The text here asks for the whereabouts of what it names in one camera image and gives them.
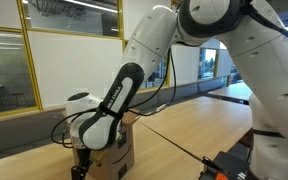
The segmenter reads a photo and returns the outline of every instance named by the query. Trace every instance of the black cable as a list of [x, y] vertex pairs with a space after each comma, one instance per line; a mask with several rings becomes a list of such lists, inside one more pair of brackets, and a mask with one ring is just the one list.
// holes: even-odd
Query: black cable
[[176, 10], [179, 10], [179, 9], [180, 9], [180, 7], [181, 7], [181, 5], [182, 5], [182, 2], [183, 2], [183, 1], [181, 1], [180, 4], [178, 4]]
[[96, 111], [96, 108], [93, 108], [93, 109], [88, 109], [88, 110], [86, 110], [86, 111], [81, 111], [81, 112], [77, 112], [77, 113], [74, 113], [74, 114], [71, 114], [71, 115], [69, 115], [69, 116], [67, 116], [67, 117], [65, 117], [65, 118], [63, 118], [62, 120], [60, 120], [54, 127], [53, 127], [53, 129], [52, 129], [52, 131], [51, 131], [51, 140], [54, 142], [54, 143], [56, 143], [56, 144], [62, 144], [63, 146], [64, 145], [67, 145], [67, 144], [72, 144], [72, 143], [65, 143], [64, 141], [62, 141], [62, 142], [60, 142], [60, 141], [57, 141], [57, 140], [55, 140], [54, 139], [54, 132], [55, 132], [55, 130], [58, 128], [58, 126], [60, 125], [60, 124], [62, 124], [65, 120], [67, 120], [68, 118], [71, 118], [71, 117], [74, 117], [74, 119], [71, 121], [71, 123], [73, 122], [73, 121], [75, 121], [79, 116], [81, 116], [82, 114], [84, 114], [84, 113], [88, 113], [88, 112], [95, 112]]
[[176, 94], [176, 73], [175, 73], [175, 66], [174, 66], [174, 60], [173, 60], [173, 55], [172, 55], [172, 50], [171, 50], [171, 48], [169, 49], [169, 59], [171, 59], [171, 63], [172, 63], [172, 68], [173, 68], [173, 77], [174, 77], [174, 89], [173, 89], [173, 95], [172, 95], [172, 98], [171, 98], [171, 100], [169, 101], [169, 102], [167, 102], [167, 103], [165, 103], [165, 104], [163, 104], [163, 105], [161, 105], [161, 106], [159, 106], [158, 108], [156, 108], [156, 110], [155, 111], [152, 111], [152, 112], [149, 112], [149, 113], [147, 113], [147, 114], [142, 114], [142, 113], [138, 113], [138, 112], [135, 112], [135, 111], [133, 111], [133, 110], [128, 110], [128, 111], [130, 111], [130, 112], [132, 112], [132, 113], [134, 113], [134, 114], [136, 114], [136, 115], [139, 115], [139, 116], [152, 116], [152, 115], [154, 115], [154, 114], [156, 114], [156, 113], [159, 113], [159, 112], [161, 112], [161, 111], [163, 111], [169, 104], [171, 104], [172, 102], [173, 102], [173, 100], [174, 100], [174, 98], [175, 98], [175, 94]]
[[[171, 48], [168, 50], [168, 57], [170, 57], [170, 54], [171, 54]], [[142, 105], [142, 104], [147, 103], [149, 100], [151, 100], [151, 99], [160, 91], [160, 89], [164, 86], [164, 83], [165, 83], [165, 81], [166, 81], [166, 77], [167, 77], [167, 75], [168, 75], [168, 68], [169, 68], [169, 64], [170, 64], [169, 61], [170, 61], [170, 60], [167, 59], [165, 77], [164, 77], [162, 83], [160, 84], [160, 86], [157, 88], [157, 90], [156, 90], [149, 98], [147, 98], [146, 100], [144, 100], [144, 101], [142, 101], [142, 102], [140, 102], [140, 103], [138, 103], [138, 104], [129, 106], [129, 107], [128, 107], [128, 111], [129, 111], [129, 109], [131, 109], [131, 108], [134, 108], [134, 107], [137, 107], [137, 106], [140, 106], [140, 105]]]
[[258, 11], [252, 5], [248, 6], [248, 9], [246, 10], [245, 14], [248, 14], [251, 18], [253, 18], [258, 23], [262, 24], [263, 26], [278, 31], [284, 36], [288, 37], [288, 31], [286, 29], [280, 28], [271, 21], [267, 20], [265, 17], [259, 14]]
[[[72, 119], [72, 121], [70, 122], [70, 124], [71, 124], [73, 121], [75, 121], [78, 117], [80, 117], [81, 115], [83, 115], [83, 114], [84, 114], [84, 113], [80, 113], [80, 114], [76, 115], [76, 116]], [[64, 130], [63, 130], [63, 132], [62, 132], [62, 145], [63, 145], [63, 147], [65, 147], [65, 148], [74, 148], [73, 146], [66, 146], [67, 144], [72, 144], [72, 142], [70, 142], [70, 143], [64, 143], [64, 141], [65, 141], [65, 135], [66, 135], [66, 132], [69, 130], [68, 128], [69, 128], [70, 124], [66, 125], [65, 128], [64, 128]]]

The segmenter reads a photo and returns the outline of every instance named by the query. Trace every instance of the wall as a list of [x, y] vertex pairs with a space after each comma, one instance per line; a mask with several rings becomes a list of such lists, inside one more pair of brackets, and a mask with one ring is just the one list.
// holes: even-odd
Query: wall
[[122, 41], [28, 32], [43, 108], [65, 104], [78, 92], [103, 97], [122, 57]]
[[16, 0], [0, 0], [0, 27], [21, 28]]
[[[196, 82], [198, 59], [200, 56], [199, 48], [173, 45], [172, 54], [175, 65], [176, 84], [182, 85]], [[174, 86], [173, 70], [170, 72], [170, 85]]]
[[231, 74], [233, 61], [226, 49], [219, 50], [219, 57], [217, 63], [217, 77], [229, 76]]
[[171, 8], [171, 0], [123, 0], [125, 39], [130, 39], [142, 17], [156, 5]]

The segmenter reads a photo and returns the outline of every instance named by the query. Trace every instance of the ceiling light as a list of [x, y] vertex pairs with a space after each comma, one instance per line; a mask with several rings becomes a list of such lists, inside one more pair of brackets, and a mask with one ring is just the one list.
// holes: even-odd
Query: ceiling light
[[18, 50], [20, 48], [16, 48], [16, 47], [0, 47], [0, 49], [5, 50], [5, 49], [14, 49], [14, 50]]
[[22, 35], [18, 35], [18, 34], [3, 34], [3, 33], [0, 33], [0, 37], [16, 37], [16, 38], [21, 38]]
[[12, 43], [0, 43], [0, 45], [6, 45], [6, 46], [23, 46], [23, 44], [12, 44]]
[[105, 7], [101, 7], [101, 6], [96, 6], [96, 5], [92, 5], [92, 4], [87, 4], [87, 3], [83, 3], [80, 1], [74, 1], [74, 0], [64, 0], [66, 2], [70, 2], [70, 3], [74, 3], [74, 4], [79, 4], [82, 6], [87, 6], [87, 7], [91, 7], [91, 8], [95, 8], [95, 9], [101, 9], [104, 11], [109, 11], [109, 12], [113, 12], [113, 13], [117, 13], [117, 10], [114, 9], [109, 9], [109, 8], [105, 8]]

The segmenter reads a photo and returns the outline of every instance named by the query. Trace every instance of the wooden table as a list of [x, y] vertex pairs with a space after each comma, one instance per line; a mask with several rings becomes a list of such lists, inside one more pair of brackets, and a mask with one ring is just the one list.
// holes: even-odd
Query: wooden table
[[170, 106], [139, 122], [195, 156], [211, 159], [227, 152], [252, 127], [249, 106], [209, 97]]
[[[194, 179], [203, 165], [140, 123], [133, 125], [135, 165], [124, 180]], [[0, 180], [70, 180], [72, 150], [50, 144], [0, 159]]]
[[228, 98], [248, 103], [252, 90], [245, 83], [237, 83], [215, 91], [210, 91], [208, 94], [220, 99]]

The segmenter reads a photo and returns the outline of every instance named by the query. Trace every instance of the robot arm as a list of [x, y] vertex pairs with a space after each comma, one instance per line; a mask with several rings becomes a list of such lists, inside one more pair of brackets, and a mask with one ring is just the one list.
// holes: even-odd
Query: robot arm
[[[270, 22], [283, 28], [266, 1], [253, 0], [252, 5]], [[201, 45], [213, 37], [227, 46], [246, 84], [253, 90], [257, 102], [263, 105], [261, 109], [270, 117], [254, 122], [254, 128], [275, 130], [288, 139], [288, 39], [281, 32], [256, 22], [256, 17], [245, 16], [249, 7], [249, 0], [184, 0], [178, 13], [163, 6], [154, 7], [134, 31], [122, 57], [121, 69], [106, 97], [100, 100], [84, 94], [68, 100], [67, 109], [85, 102], [95, 103], [90, 103], [89, 108], [98, 106], [93, 114], [79, 117], [74, 122], [68, 120], [75, 139], [74, 147], [91, 150], [110, 147], [116, 139], [123, 113], [170, 46], [175, 42]], [[256, 117], [254, 108], [252, 110], [253, 117]], [[260, 171], [258, 174], [261, 178], [274, 177], [271, 169], [265, 175]], [[279, 179], [285, 177], [288, 174], [278, 176]]]

